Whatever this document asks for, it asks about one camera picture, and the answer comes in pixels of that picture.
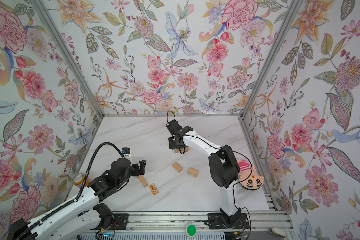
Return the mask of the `printed wood block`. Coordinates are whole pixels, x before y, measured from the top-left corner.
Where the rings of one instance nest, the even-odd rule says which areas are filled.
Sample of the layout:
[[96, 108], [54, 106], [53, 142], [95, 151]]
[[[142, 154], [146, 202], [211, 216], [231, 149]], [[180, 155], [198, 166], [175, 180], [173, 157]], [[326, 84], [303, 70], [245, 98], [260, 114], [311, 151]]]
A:
[[158, 191], [158, 189], [156, 188], [156, 185], [155, 185], [155, 184], [149, 185], [149, 188], [150, 188], [150, 190], [151, 190], [151, 192], [152, 192], [152, 194], [153, 194], [154, 196], [159, 193], [159, 191]]

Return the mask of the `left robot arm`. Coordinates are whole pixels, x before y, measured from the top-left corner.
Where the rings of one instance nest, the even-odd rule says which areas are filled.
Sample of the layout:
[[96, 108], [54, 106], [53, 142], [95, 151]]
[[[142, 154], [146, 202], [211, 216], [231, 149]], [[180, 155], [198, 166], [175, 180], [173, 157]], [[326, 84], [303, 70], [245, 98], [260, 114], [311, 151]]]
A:
[[[113, 147], [120, 158], [112, 162], [110, 169], [88, 182], [97, 153], [104, 146]], [[132, 164], [125, 154], [110, 142], [100, 144], [90, 159], [77, 195], [37, 218], [16, 221], [10, 226], [7, 238], [9, 240], [69, 240], [87, 230], [111, 227], [116, 223], [116, 219], [103, 201], [124, 188], [131, 177], [144, 175], [146, 164], [146, 160]]]

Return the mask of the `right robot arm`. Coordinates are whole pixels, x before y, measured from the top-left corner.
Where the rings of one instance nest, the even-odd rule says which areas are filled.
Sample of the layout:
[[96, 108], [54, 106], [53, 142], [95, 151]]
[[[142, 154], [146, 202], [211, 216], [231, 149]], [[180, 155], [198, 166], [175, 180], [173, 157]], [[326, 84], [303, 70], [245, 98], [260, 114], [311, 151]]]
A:
[[207, 225], [210, 230], [249, 230], [250, 220], [246, 213], [236, 206], [235, 187], [239, 179], [239, 164], [236, 151], [228, 145], [219, 146], [201, 137], [193, 128], [182, 127], [175, 119], [167, 122], [171, 134], [169, 147], [184, 153], [186, 148], [194, 149], [208, 158], [213, 182], [220, 187], [222, 204], [220, 211], [208, 213]]

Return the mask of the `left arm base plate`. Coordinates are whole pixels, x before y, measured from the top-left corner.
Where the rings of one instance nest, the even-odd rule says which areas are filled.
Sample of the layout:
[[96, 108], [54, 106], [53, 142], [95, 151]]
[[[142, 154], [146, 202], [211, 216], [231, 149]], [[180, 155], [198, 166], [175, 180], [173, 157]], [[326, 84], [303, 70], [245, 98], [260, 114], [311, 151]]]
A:
[[129, 214], [113, 214], [101, 218], [95, 230], [126, 230]]

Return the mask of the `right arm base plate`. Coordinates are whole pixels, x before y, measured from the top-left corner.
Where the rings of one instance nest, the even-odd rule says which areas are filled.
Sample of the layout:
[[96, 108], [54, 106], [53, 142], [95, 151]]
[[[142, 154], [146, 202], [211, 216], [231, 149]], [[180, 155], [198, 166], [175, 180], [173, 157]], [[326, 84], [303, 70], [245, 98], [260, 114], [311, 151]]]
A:
[[227, 217], [222, 213], [208, 213], [207, 224], [210, 230], [249, 230], [250, 221], [247, 214], [236, 213]]

